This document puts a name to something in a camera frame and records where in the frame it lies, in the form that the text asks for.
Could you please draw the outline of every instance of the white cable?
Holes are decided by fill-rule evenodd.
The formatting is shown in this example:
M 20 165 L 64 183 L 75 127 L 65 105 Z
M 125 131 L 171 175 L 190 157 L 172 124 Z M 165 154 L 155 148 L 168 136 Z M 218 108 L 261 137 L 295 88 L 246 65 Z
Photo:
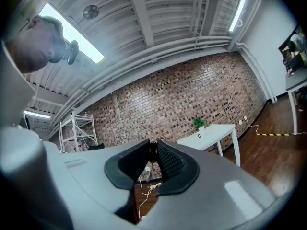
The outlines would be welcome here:
M 257 126 L 256 135 L 258 134 L 259 125 L 252 125 L 252 126 L 250 126 L 250 125 L 248 124 L 248 126 L 249 126 L 250 128 L 256 127 L 256 126 Z
M 236 27 L 241 27 L 243 25 L 243 22 L 241 21 L 241 25 L 236 25 Z
M 140 185 L 141 185 L 141 193 L 144 194 L 144 195 L 147 195 L 147 194 L 143 193 L 142 182 L 141 182 L 141 178 L 140 177 L 139 177 L 139 180 L 140 180 Z
M 250 126 L 250 125 L 248 124 L 248 126 L 251 127 L 251 128 L 257 126 L 256 134 L 258 134 L 259 125 L 252 125 L 252 126 Z M 297 133 L 297 135 L 301 135 L 301 134 L 307 134 L 307 133 L 306 133 L 306 132 Z
M 147 195 L 147 197 L 146 197 L 146 199 L 144 200 L 144 202 L 141 203 L 140 206 L 139 206 L 139 218 L 140 218 L 140 219 L 144 219 L 145 216 L 142 216 L 142 217 L 140 216 L 141 206 L 142 206 L 142 204 L 144 204 L 144 203 L 146 202 L 146 200 L 148 199 L 148 195 L 149 195 L 156 187 L 159 187 L 159 186 L 161 185 L 161 183 L 158 183 L 158 184 L 156 184 L 156 185 L 150 185 L 150 186 L 148 186 L 148 187 L 147 187 L 147 188 L 149 189 L 149 190 L 148 190 L 148 193 L 145 194 L 145 193 L 143 193 L 143 191 L 142 191 L 141 178 L 139 177 L 139 179 L 140 179 L 140 185 L 141 185 L 141 193 L 144 194 L 144 195 Z

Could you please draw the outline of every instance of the wooden floor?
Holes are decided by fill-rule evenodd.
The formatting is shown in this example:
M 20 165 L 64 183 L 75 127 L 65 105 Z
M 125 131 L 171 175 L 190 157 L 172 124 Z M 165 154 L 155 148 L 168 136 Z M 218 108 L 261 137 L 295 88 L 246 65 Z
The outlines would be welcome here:
M 297 112 L 298 132 L 307 132 L 307 105 Z M 293 121 L 288 96 L 278 99 L 277 103 L 269 103 L 256 121 L 258 133 L 293 133 Z M 262 181 L 277 196 L 290 191 L 298 181 L 307 157 L 307 135 L 298 136 L 256 136 L 256 128 L 252 128 L 239 141 L 241 168 Z M 224 153 L 224 157 L 235 162 L 234 149 Z M 143 185 L 143 192 L 148 192 L 149 184 Z M 148 200 L 141 206 L 141 216 L 146 215 L 156 203 L 157 190 L 151 192 Z M 141 194 L 140 185 L 135 185 L 137 211 L 146 199 Z

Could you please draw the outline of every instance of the person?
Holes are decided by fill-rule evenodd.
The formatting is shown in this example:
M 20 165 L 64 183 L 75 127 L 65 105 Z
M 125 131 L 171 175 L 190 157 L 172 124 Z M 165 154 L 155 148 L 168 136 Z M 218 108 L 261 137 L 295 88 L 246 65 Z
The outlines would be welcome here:
M 23 74 L 38 71 L 48 62 L 59 62 L 65 52 L 62 23 L 50 16 L 34 16 L 18 34 L 1 41 L 0 126 L 27 127 L 24 110 L 35 89 Z
M 292 58 L 295 56 L 295 52 L 301 54 L 304 63 L 307 60 L 307 42 L 305 38 L 302 38 L 298 34 L 293 34 L 288 41 L 288 48 L 291 52 Z
M 65 50 L 62 23 L 50 16 L 34 16 L 5 46 L 22 74 L 57 63 Z

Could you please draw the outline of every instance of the white table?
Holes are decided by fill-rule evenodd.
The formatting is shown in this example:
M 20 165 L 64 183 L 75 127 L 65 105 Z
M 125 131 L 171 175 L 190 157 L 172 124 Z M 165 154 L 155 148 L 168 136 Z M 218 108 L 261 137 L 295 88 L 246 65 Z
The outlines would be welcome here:
M 288 91 L 291 109 L 292 109 L 292 118 L 293 118 L 293 133 L 297 135 L 297 118 L 296 118 L 296 97 L 294 91 L 307 85 L 307 69 L 299 69 L 294 75 L 288 76 L 286 74 L 286 91 Z
M 198 132 L 178 140 L 177 143 L 198 150 L 205 150 L 209 146 L 217 143 L 219 154 L 222 157 L 223 152 L 220 140 L 229 134 L 231 134 L 232 142 L 234 144 L 236 164 L 237 166 L 240 166 L 240 150 L 235 125 L 210 125 L 207 128 L 202 127 L 199 128 Z

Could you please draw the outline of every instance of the small green plant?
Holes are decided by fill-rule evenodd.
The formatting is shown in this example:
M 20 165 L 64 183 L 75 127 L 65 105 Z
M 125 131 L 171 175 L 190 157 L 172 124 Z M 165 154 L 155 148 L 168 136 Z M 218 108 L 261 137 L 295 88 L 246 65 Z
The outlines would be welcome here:
M 193 121 L 194 121 L 196 130 L 198 130 L 200 127 L 205 126 L 207 123 L 207 120 L 201 120 L 200 118 L 194 118 Z

